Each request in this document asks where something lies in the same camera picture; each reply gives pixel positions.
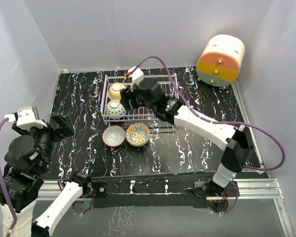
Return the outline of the blue white patterned bowl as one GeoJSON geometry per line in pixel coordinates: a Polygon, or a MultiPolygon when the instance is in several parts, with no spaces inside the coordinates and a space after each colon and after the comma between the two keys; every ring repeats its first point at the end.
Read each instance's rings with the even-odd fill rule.
{"type": "Polygon", "coordinates": [[[120,119],[126,115],[126,110],[119,100],[110,100],[106,105],[105,115],[110,119],[120,119]]]}

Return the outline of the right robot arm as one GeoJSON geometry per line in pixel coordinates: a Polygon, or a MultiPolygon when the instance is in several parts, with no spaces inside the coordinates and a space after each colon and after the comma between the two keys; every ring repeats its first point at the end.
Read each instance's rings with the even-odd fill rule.
{"type": "Polygon", "coordinates": [[[165,95],[156,81],[143,79],[138,84],[126,86],[120,94],[125,109],[150,109],[158,119],[191,130],[223,151],[221,163],[213,178],[201,188],[194,189],[199,195],[223,195],[230,181],[243,170],[254,150],[247,126],[216,124],[214,119],[192,111],[182,100],[165,95]]]}

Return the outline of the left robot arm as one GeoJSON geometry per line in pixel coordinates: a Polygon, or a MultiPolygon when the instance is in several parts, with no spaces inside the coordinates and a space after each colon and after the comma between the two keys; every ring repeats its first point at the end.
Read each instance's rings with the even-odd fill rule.
{"type": "Polygon", "coordinates": [[[0,205],[5,237],[50,237],[74,202],[91,194],[91,178],[76,172],[52,204],[33,219],[38,193],[44,184],[41,175],[49,169],[54,144],[74,134],[69,115],[52,114],[51,118],[58,128],[39,120],[31,108],[5,115],[0,122],[0,131],[6,122],[11,122],[12,129],[19,134],[8,147],[4,157],[6,166],[0,166],[0,205]]]}

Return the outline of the yellow dotted sun bowl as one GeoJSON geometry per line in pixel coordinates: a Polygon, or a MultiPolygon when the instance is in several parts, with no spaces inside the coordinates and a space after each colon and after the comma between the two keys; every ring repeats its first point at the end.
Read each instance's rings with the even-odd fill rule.
{"type": "Polygon", "coordinates": [[[109,87],[108,97],[111,100],[121,100],[121,90],[125,89],[126,86],[122,83],[114,83],[109,87]]]}

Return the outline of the red rimmed patterned bowl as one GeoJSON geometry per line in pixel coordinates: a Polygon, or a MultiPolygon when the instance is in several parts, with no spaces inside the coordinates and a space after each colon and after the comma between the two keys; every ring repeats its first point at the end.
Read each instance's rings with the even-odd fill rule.
{"type": "Polygon", "coordinates": [[[117,125],[106,128],[102,135],[103,142],[109,147],[120,146],[126,138],[125,130],[117,125]]]}

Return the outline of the orange blue floral bowl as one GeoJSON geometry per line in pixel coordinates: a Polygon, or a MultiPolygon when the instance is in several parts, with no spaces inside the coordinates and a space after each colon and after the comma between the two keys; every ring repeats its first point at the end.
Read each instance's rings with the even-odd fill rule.
{"type": "Polygon", "coordinates": [[[126,140],[134,147],[141,147],[150,140],[150,131],[143,123],[134,123],[126,130],[126,140]]]}

